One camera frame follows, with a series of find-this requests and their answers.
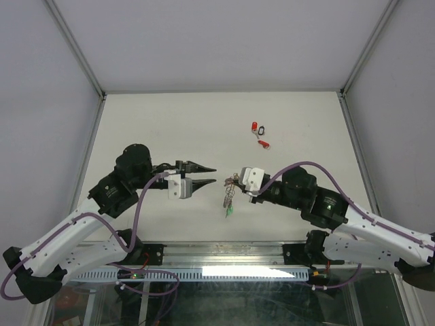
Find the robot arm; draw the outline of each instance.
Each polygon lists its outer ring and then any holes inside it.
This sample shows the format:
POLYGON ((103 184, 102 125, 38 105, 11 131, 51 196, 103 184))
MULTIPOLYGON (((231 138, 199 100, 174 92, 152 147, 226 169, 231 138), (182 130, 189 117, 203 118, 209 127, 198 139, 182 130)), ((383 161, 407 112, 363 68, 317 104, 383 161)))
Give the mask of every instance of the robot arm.
MULTIPOLYGON (((139 211, 133 230, 115 232, 109 224, 134 204, 140 208, 147 189, 167 189, 169 199, 190 198, 215 179, 192 180, 186 174, 214 171, 191 161, 152 166, 146 146, 128 146, 116 159, 114 171, 102 178, 66 219, 33 244, 22 249, 10 247, 3 257, 24 296, 32 304, 43 302, 78 274, 141 254, 143 245, 135 233, 139 211), (143 189, 141 197, 138 189, 143 189), (117 236, 91 247, 77 247, 103 224, 117 236)), ((4 285, 2 295, 6 296, 4 285)))
MULTIPOLYGON (((319 167, 312 162, 303 163, 319 167)), ((302 219, 314 226, 365 240, 313 230, 305 245, 307 253, 321 253, 329 260, 344 259, 377 266, 402 275, 413 286, 435 291, 435 237, 369 213, 341 190, 337 193, 319 187, 315 176, 298 164, 292 166, 282 173, 282 181, 276 181, 262 169, 243 168, 238 186, 254 204, 267 201, 296 209, 302 219)))

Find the white table surface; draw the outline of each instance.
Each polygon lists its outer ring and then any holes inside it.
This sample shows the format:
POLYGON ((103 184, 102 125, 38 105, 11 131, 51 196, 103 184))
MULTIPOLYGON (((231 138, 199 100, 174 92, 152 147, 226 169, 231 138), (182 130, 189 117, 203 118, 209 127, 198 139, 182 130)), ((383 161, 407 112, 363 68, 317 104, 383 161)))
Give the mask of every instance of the white table surface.
MULTIPOLYGON (((113 170, 115 159, 133 143, 150 148, 152 162, 191 160, 216 168, 192 175, 217 182, 187 200, 168 200, 167 192, 145 196, 138 236, 150 241, 280 241, 304 240, 314 227, 300 212, 264 203, 250 204, 237 192, 234 213, 225 218, 224 179, 244 166, 268 174, 301 160, 326 167, 342 188, 369 208, 340 104, 334 92, 252 92, 109 95, 92 149, 80 200, 113 170), (264 150, 251 133, 251 123, 264 125, 264 150)), ((317 184, 332 188, 323 173, 307 170, 317 184)), ((131 228, 134 208, 119 216, 117 230, 131 228)), ((87 240, 105 240, 101 228, 87 240)))

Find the gray wall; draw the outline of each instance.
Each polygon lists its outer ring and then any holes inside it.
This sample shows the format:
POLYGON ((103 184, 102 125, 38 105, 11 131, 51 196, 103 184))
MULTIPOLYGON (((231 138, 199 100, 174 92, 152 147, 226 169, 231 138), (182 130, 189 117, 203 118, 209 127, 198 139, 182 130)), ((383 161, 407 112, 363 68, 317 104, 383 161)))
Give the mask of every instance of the gray wall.
MULTIPOLYGON (((43 1, 0 10, 0 252, 25 246, 65 216, 98 98, 43 1)), ((0 262, 0 278, 7 274, 0 262)), ((17 294, 14 282, 7 288, 17 294)), ((25 300, 0 300, 21 325, 25 300)))
MULTIPOLYGON (((403 1, 349 109, 385 218, 435 232, 435 1, 403 1)), ((419 291, 431 325, 435 293, 419 291)))

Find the purple cable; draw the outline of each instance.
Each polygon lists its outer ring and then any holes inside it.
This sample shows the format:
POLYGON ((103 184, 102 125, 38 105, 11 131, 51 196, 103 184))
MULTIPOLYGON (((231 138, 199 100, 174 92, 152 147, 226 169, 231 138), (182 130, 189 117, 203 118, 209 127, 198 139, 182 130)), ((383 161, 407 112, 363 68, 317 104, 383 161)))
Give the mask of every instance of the purple cable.
POLYGON ((149 188, 151 187, 151 185, 154 182, 156 182, 160 178, 167 177, 168 175, 169 175, 168 172, 163 172, 163 173, 159 173, 159 174, 155 175, 154 177, 152 177, 147 182, 147 184, 143 188, 143 190, 141 192, 141 195, 139 197, 139 200, 137 201, 137 206, 136 206, 136 211, 135 211, 135 217, 133 219, 133 227, 132 227, 130 247, 127 247, 124 244, 122 239, 118 236, 118 233, 116 232, 116 230, 109 224, 109 222, 107 222, 106 220, 104 220, 104 218, 102 218, 101 216, 99 216, 97 214, 94 214, 94 213, 83 213, 83 214, 80 214, 77 217, 74 217, 72 219, 72 222, 75 223, 76 221, 79 221, 80 219, 83 219, 83 218, 89 217, 89 216, 94 217, 95 219, 98 219, 114 235, 116 241, 118 241, 118 243, 121 246, 122 250, 124 250, 126 253, 131 253, 133 251, 133 249, 135 248, 137 226, 139 224, 139 215, 140 215, 140 212, 141 212, 142 202, 143 202, 143 199, 145 198, 145 194, 147 193, 147 191, 149 190, 149 188))
MULTIPOLYGON (((91 216, 91 217, 94 217, 95 219, 98 219, 114 235, 115 239, 118 241, 118 243, 120 244, 121 248, 123 250, 125 250, 127 253, 130 253, 133 250, 133 248, 135 247, 135 243, 136 243, 137 225, 139 223, 139 214, 141 212, 141 206, 142 206, 143 198, 145 197, 146 192, 151 187, 151 184, 153 184, 155 181, 157 181, 160 178, 167 177, 168 175, 169 175, 168 172, 163 172, 163 173, 159 173, 159 174, 155 175, 154 177, 152 177, 146 183, 145 187, 143 188, 142 193, 141 193, 141 195, 139 197, 139 200, 137 202, 136 211, 135 211, 135 218, 133 219, 133 228, 132 228, 133 232, 132 232, 132 238, 131 238, 131 242, 130 242, 130 248, 125 246, 125 244, 123 243, 122 239, 118 236, 118 233, 116 233, 116 230, 113 229, 112 226, 106 220, 104 220, 102 217, 100 217, 97 214, 94 214, 94 213, 83 213, 83 214, 80 214, 79 216, 73 218, 71 221, 73 223, 75 223, 76 221, 79 221, 80 219, 83 219, 83 218, 88 217, 88 216, 91 216)), ((3 299, 9 300, 9 301, 15 301, 15 300, 21 300, 21 299, 25 298, 24 295, 19 295, 18 297, 11 297, 11 296, 7 295, 6 292, 5 292, 5 288, 6 288, 7 283, 9 282, 11 277, 15 274, 15 272, 21 266, 23 266, 28 260, 30 260, 31 257, 34 257, 50 241, 52 241, 54 238, 56 238, 60 233, 62 233, 65 229, 67 229, 71 225, 72 225, 72 223, 68 223, 68 224, 62 225, 57 231, 55 231, 51 236, 49 236, 45 241, 43 241, 34 251, 31 251, 30 252, 30 257, 25 257, 22 261, 20 261, 18 264, 16 264, 10 270, 10 272, 7 274, 7 276, 5 277, 3 282, 1 283, 1 287, 0 287, 0 295, 1 295, 1 297, 3 299)))
MULTIPOLYGON (((358 274, 361 272, 361 269, 362 269, 362 264, 358 264, 358 267, 356 268, 355 273, 353 273, 353 275, 343 283, 340 283, 337 285, 331 285, 330 287, 326 287, 326 288, 322 287, 321 285, 314 285, 314 288, 317 290, 323 290, 323 289, 329 290, 329 289, 340 289, 341 287, 345 287, 349 283, 352 283, 358 277, 358 274)), ((313 285, 309 284, 309 283, 301 283, 301 284, 305 285, 307 287, 313 287, 313 285)))
POLYGON ((153 295, 153 296, 156 296, 156 297, 161 297, 161 296, 164 296, 164 295, 171 294, 179 286, 179 282, 180 282, 179 281, 179 277, 175 273, 168 272, 166 270, 138 270, 138 269, 135 269, 135 268, 129 268, 129 267, 126 267, 126 266, 121 266, 121 265, 118 265, 116 263, 111 263, 109 265, 110 266, 115 266, 115 267, 120 268, 122 270, 128 270, 129 272, 134 272, 136 274, 148 274, 148 273, 166 274, 166 275, 172 276, 175 280, 177 280, 177 282, 175 283, 175 285, 174 285, 174 287, 172 289, 170 289, 170 290, 168 290, 166 292, 162 292, 162 293, 152 293, 152 292, 144 292, 144 291, 136 290, 136 289, 134 289, 132 287, 129 287, 125 283, 120 282, 127 289, 129 289, 129 290, 131 290, 133 292, 139 293, 141 295, 153 295))
MULTIPOLYGON (((369 215, 367 215, 365 212, 363 212, 358 206, 356 206, 355 205, 355 203, 345 194, 345 192, 341 189, 341 187, 338 185, 338 183, 335 181, 335 179, 334 179, 334 177, 323 167, 323 166, 321 166, 320 164, 318 164, 318 163, 315 163, 315 162, 310 162, 310 161, 303 161, 303 162, 297 162, 297 163, 294 163, 294 164, 292 164, 292 165, 289 165, 289 166, 287 166, 286 168, 283 168, 282 170, 280 170, 276 175, 274 175, 272 178, 271 178, 271 180, 268 182, 268 183, 266 183, 266 185, 264 185, 264 187, 263 188, 261 188, 259 191, 258 191, 258 194, 262 194, 263 192, 265 192, 266 191, 266 189, 267 188, 269 188, 271 185, 272 185, 272 183, 273 183, 273 181, 275 181, 276 179, 278 179, 278 177, 280 177, 283 173, 285 173, 285 172, 287 172, 287 171, 289 171, 289 170, 292 170, 293 168, 297 168, 298 166, 302 166, 302 165, 309 165, 309 166, 314 166, 314 167, 316 167, 316 168, 318 168, 318 169, 320 169, 323 173, 325 173, 326 174, 326 176, 329 178, 329 180, 331 180, 331 182, 332 182, 332 184, 335 186, 335 188, 338 190, 338 192, 340 193, 340 195, 342 195, 343 196, 343 198, 347 201, 347 203, 349 204, 349 206, 350 207, 352 207, 355 211, 357 211, 361 216, 362 216, 362 218, 363 219, 367 219, 368 221, 370 221, 370 222, 374 222, 375 221, 375 219, 373 219, 372 217, 370 217, 369 215)), ((432 251, 435 251, 435 247, 434 246, 431 246, 431 245, 429 245, 429 244, 424 244, 423 243, 423 241, 422 240, 420 240, 420 239, 417 239, 417 238, 414 238, 413 236, 410 236, 409 234, 406 234, 406 233, 404 233, 404 232, 402 232, 402 231, 400 231, 400 230, 397 230, 397 229, 395 229, 395 228, 393 228, 393 227, 391 227, 391 226, 389 226, 389 225, 386 225, 386 224, 384 224, 384 223, 382 223, 382 222, 377 222, 377 224, 376 225, 379 225, 381 228, 383 228, 383 229, 386 229, 386 230, 388 230, 388 231, 390 231, 390 232, 393 232, 393 233, 395 233, 395 234, 397 234, 397 235, 399 235, 399 236, 402 236, 402 237, 404 237, 404 238, 406 238, 406 239, 408 239, 408 240, 411 240, 411 241, 413 241, 413 242, 415 242, 415 243, 417 243, 418 245, 420 245, 420 246, 422 246, 422 247, 425 247, 425 248, 428 248, 428 249, 430 249, 430 250, 432 250, 432 251)))
MULTIPOLYGON (((61 228, 59 228, 59 230, 55 231, 55 233, 53 233, 51 236, 49 236, 48 238, 46 238, 45 241, 43 241, 34 251, 30 252, 30 256, 34 257, 38 252, 41 251, 42 248, 44 248, 51 240, 53 240, 54 238, 56 238, 60 233, 63 232, 63 230, 65 230, 66 228, 68 228, 71 224, 65 224, 62 225, 61 228)), ((5 288, 7 285, 7 282, 9 282, 9 280, 11 279, 12 275, 14 275, 14 273, 21 267, 23 266, 31 257, 25 257, 22 261, 20 261, 18 264, 16 264, 14 266, 14 268, 12 268, 10 270, 10 272, 6 275, 5 279, 3 280, 3 282, 1 283, 1 287, 0 287, 0 295, 3 299, 9 300, 9 301, 15 301, 15 300, 21 300, 24 299, 25 296, 24 295, 20 295, 18 297, 10 297, 6 294, 5 292, 5 288)))

